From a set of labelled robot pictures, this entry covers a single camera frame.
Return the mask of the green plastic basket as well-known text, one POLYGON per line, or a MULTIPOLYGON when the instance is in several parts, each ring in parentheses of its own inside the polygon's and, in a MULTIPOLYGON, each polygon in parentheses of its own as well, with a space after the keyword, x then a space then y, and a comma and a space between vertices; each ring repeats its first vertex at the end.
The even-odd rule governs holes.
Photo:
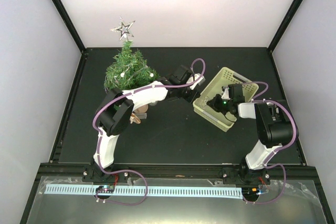
POLYGON ((193 102, 194 112, 220 130, 227 132, 239 118, 239 104, 250 102, 258 89, 258 84, 227 67, 223 67, 201 92, 200 97, 193 102), (208 106, 209 100, 215 95, 222 95, 222 86, 229 87, 229 97, 235 105, 235 114, 229 112, 221 114, 208 106))

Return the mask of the clear battery box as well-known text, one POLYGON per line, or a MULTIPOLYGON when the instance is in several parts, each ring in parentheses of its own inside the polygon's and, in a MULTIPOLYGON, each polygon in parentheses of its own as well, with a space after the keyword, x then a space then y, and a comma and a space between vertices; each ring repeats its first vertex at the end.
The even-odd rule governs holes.
POLYGON ((137 117, 140 119, 140 120, 144 120, 147 118, 147 113, 137 113, 137 117))

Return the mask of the brown white plush ornament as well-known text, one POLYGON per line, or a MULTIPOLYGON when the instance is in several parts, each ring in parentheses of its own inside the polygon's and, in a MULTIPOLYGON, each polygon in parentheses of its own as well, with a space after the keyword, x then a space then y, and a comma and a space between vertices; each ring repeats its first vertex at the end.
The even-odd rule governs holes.
POLYGON ((146 113, 146 111, 142 111, 139 109, 133 111, 130 116, 130 123, 135 123, 135 124, 141 123, 141 120, 136 116, 137 113, 146 113))

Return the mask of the small green christmas tree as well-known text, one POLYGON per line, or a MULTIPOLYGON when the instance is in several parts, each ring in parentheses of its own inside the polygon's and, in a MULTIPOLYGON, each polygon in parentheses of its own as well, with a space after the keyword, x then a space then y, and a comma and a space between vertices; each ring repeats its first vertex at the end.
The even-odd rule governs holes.
POLYGON ((140 50, 132 49, 132 42, 125 41, 121 50, 113 57, 114 62, 107 67, 104 90, 113 88, 131 90, 148 85, 158 79, 158 72, 148 65, 140 50))

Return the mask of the silver star tree topper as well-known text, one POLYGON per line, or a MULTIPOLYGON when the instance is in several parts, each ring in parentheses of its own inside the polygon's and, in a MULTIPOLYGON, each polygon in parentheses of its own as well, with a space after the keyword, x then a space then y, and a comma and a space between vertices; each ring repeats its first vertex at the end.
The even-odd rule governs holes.
POLYGON ((125 22, 124 19, 119 17, 119 25, 115 28, 111 28, 110 31, 119 34, 119 42, 121 41, 130 41, 129 37, 133 38, 134 34, 131 31, 132 26, 134 25, 135 20, 131 22, 125 22))

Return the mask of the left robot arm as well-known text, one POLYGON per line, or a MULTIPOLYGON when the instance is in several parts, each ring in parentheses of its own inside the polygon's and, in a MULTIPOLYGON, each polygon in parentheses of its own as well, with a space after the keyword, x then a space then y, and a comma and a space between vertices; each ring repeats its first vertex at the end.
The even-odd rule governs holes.
POLYGON ((192 101, 198 94, 196 86, 204 82, 204 69, 194 73, 193 68, 181 66, 177 73, 161 77, 139 88, 113 88, 98 107, 92 126, 98 132, 93 160, 97 164, 94 175, 102 182, 113 174, 114 151, 120 134, 135 122, 135 110, 171 98, 192 101))

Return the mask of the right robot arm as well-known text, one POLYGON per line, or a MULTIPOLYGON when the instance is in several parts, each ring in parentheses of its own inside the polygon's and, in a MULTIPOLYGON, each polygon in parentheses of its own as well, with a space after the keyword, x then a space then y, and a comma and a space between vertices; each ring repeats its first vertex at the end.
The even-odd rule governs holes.
POLYGON ((238 176, 244 184, 251 184, 269 161, 281 150, 290 147, 299 136, 299 130, 286 100, 255 100, 246 102, 244 83, 222 87, 207 105, 217 113, 236 118, 256 120, 258 140, 254 148, 242 159, 238 176))

